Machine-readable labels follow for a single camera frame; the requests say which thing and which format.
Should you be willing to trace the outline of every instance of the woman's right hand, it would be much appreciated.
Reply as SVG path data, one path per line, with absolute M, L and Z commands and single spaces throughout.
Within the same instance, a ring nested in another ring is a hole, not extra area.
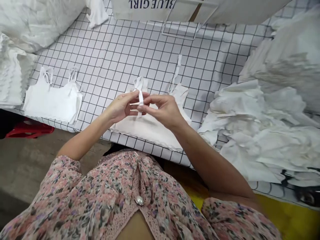
M 149 107 L 149 104 L 155 104 L 158 109 Z M 178 105 L 173 96 L 169 95 L 151 95 L 144 99 L 144 104 L 138 106 L 137 110 L 145 112 L 155 117 L 169 130 L 187 123 L 182 117 Z

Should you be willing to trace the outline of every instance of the red stool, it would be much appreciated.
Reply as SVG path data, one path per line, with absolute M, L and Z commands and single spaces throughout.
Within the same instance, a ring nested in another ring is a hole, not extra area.
M 50 134 L 53 131 L 54 127 L 25 118 L 24 122 L 20 122 L 14 126 L 14 129 L 6 135 L 6 138 L 37 138 L 44 134 Z

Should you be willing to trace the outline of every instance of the concrete floor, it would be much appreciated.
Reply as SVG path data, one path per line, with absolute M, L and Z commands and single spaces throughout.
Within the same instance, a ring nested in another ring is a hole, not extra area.
M 0 227 L 28 207 L 59 149 L 74 135 L 55 129 L 37 139 L 0 140 Z M 80 161 L 82 173 L 93 169 L 110 147 L 99 140 Z

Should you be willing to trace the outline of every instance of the cardboard box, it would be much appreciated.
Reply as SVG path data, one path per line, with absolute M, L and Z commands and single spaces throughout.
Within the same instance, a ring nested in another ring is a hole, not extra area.
M 290 0 L 205 0 L 218 6 L 208 23 L 258 25 L 275 14 Z M 215 6 L 192 0 L 112 0 L 116 19 L 203 23 Z

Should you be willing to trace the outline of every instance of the hand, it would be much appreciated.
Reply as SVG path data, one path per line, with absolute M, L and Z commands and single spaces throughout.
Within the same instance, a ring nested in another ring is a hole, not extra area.
M 143 92 L 143 98 L 148 97 L 150 94 Z M 120 122 L 127 116 L 138 115 L 137 111 L 131 111 L 137 109 L 138 105 L 131 105 L 132 103 L 139 102 L 139 91 L 136 90 L 130 93 L 120 94 L 116 99 L 114 99 L 111 104 L 103 112 L 110 119 L 111 123 Z
M 158 109 L 149 107 L 150 103 L 156 104 Z M 155 117 L 169 130 L 187 123 L 180 113 L 176 100 L 172 96 L 152 95 L 144 99 L 144 104 L 138 106 L 137 109 Z

